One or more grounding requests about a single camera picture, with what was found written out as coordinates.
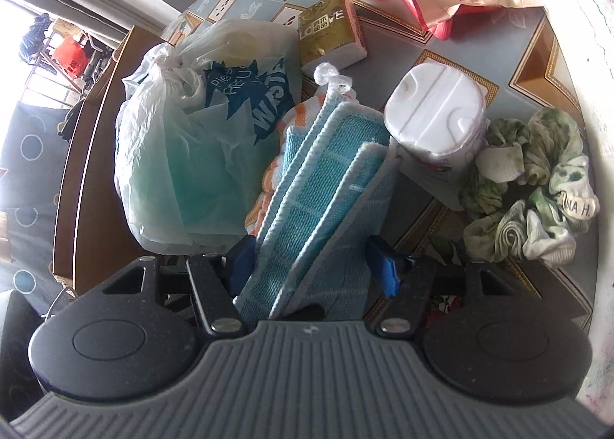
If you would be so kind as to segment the blue striped towel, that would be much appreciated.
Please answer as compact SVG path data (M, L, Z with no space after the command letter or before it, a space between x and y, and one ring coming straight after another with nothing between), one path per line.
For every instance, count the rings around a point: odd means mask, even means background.
M310 305L325 320L361 319L370 290L365 243L381 231L398 172L382 114L330 84L309 128L287 127L255 270L235 301L248 327Z

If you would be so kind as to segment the gold tissue pack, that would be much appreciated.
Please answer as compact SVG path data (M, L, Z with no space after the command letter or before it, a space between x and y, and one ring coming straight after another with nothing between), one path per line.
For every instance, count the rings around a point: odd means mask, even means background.
M367 57L366 45L352 0L320 0L299 19L301 68L313 76L330 63L343 70Z

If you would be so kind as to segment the brown cardboard box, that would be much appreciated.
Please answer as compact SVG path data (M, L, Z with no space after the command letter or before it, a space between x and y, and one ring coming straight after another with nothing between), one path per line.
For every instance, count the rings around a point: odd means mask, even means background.
M52 272L79 295L144 254L114 187L116 119L125 100L123 79L161 42L132 27L77 116L58 197Z

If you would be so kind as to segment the green white scrunchie cloth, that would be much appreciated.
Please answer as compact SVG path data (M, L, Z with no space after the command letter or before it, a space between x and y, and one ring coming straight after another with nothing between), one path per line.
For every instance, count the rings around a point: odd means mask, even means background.
M566 266L599 212L581 128L560 109L492 121L459 200L470 256Z

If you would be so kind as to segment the white green plastic bag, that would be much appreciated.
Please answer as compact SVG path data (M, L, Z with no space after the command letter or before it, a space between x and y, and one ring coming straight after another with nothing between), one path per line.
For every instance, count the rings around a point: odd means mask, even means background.
M114 183L132 235L161 255L228 250L301 98L298 32L223 20L154 46L124 86Z

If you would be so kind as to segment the white wipes canister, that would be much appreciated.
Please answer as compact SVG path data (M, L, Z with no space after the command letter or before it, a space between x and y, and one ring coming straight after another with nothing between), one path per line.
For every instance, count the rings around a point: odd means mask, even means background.
M445 181L465 176L486 128L486 88L436 61L411 68L384 107L392 138L424 170Z

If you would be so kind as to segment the red crate outside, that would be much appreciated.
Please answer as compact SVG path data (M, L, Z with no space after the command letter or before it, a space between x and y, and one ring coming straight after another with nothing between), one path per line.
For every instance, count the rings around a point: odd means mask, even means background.
M71 78L79 78L87 64L89 56L87 55L84 46L72 36L67 36L63 39L59 46L53 51L51 58L63 68Z

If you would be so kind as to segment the grey quilted blanket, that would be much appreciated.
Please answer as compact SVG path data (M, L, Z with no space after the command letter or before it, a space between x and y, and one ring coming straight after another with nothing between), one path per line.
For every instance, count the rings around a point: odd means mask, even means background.
M596 192L598 262L589 338L593 361L580 400L613 420L613 0L540 0L562 47L586 122Z

